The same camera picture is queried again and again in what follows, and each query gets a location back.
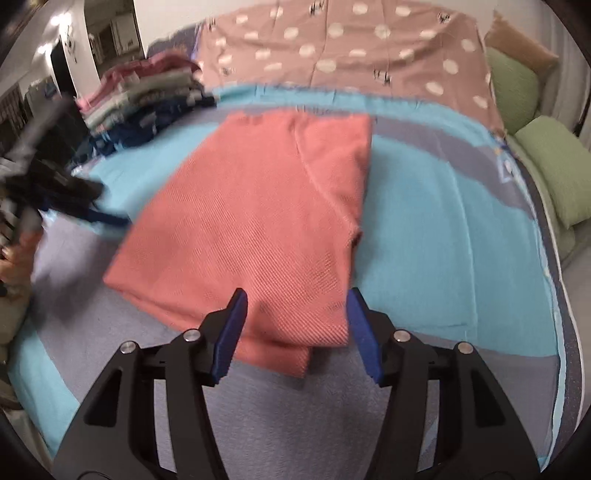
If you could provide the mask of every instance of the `blue gripper pad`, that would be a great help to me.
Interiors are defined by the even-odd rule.
[[[367,374],[379,384],[384,378],[378,341],[366,317],[368,307],[357,288],[347,294],[347,320]]]
[[[211,375],[216,384],[228,373],[230,362],[232,362],[238,339],[246,321],[248,312],[248,296],[246,292],[241,288],[236,289],[226,310],[229,310],[228,320],[213,348]]]

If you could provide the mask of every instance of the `pillow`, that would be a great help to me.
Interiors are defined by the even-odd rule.
[[[178,50],[192,59],[191,55],[195,48],[195,42],[197,41],[200,27],[201,24],[189,25],[188,27],[173,33],[168,38],[159,38],[158,40],[153,41],[148,47],[146,58],[153,57],[164,50]]]
[[[516,30],[496,10],[495,19],[484,38],[484,43],[517,60],[540,76],[548,73],[559,59],[558,55]]]
[[[569,253],[572,252],[572,250],[574,250],[574,245],[576,243],[574,230],[572,228],[567,229],[558,219],[550,191],[546,185],[546,181],[544,180],[544,177],[540,173],[538,167],[535,166],[533,160],[529,158],[527,152],[523,149],[515,137],[507,135],[506,141],[513,155],[516,156],[516,158],[518,158],[523,166],[527,169],[535,183],[535,186],[538,188],[538,192],[540,193],[540,196],[544,202],[548,221],[552,227],[552,230],[554,231],[556,247],[558,248],[558,256],[562,260],[563,258],[566,258]]]
[[[591,218],[591,153],[560,122],[539,116],[515,137],[544,176],[566,228]]]
[[[540,81],[528,67],[504,53],[486,49],[496,105],[510,135],[530,123],[540,99]]]

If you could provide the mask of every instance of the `stack of folded clothes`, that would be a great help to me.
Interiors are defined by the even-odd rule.
[[[90,146],[104,156],[138,147],[195,108],[215,106],[195,72],[199,66],[178,51],[110,69],[95,93],[78,100]]]

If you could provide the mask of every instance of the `pink polka dot fabric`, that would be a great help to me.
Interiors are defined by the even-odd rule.
[[[407,0],[291,0],[210,19],[207,87],[304,86],[448,106],[503,134],[476,21]]]
[[[177,330],[242,287],[235,357],[303,376],[310,347],[348,341],[370,148],[366,115],[230,116],[145,208],[105,283]]]

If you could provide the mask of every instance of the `bed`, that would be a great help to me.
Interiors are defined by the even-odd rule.
[[[369,46],[331,44],[352,25],[364,28],[357,41],[369,38]],[[87,174],[109,189],[101,206],[136,220],[236,111],[369,114],[352,284],[370,308],[432,345],[476,345],[547,465],[580,419],[581,352],[540,195],[499,136],[475,23],[419,2],[261,5],[206,22],[196,60],[217,108],[95,164]],[[58,217],[38,253],[10,377],[53,455],[122,342],[143,347],[178,335],[103,284],[121,236]],[[422,468],[433,462],[437,388]],[[162,385],[155,394],[160,462],[174,469]],[[348,345],[315,349],[304,378],[234,361],[206,401],[230,478],[353,479],[369,465],[388,394]]]

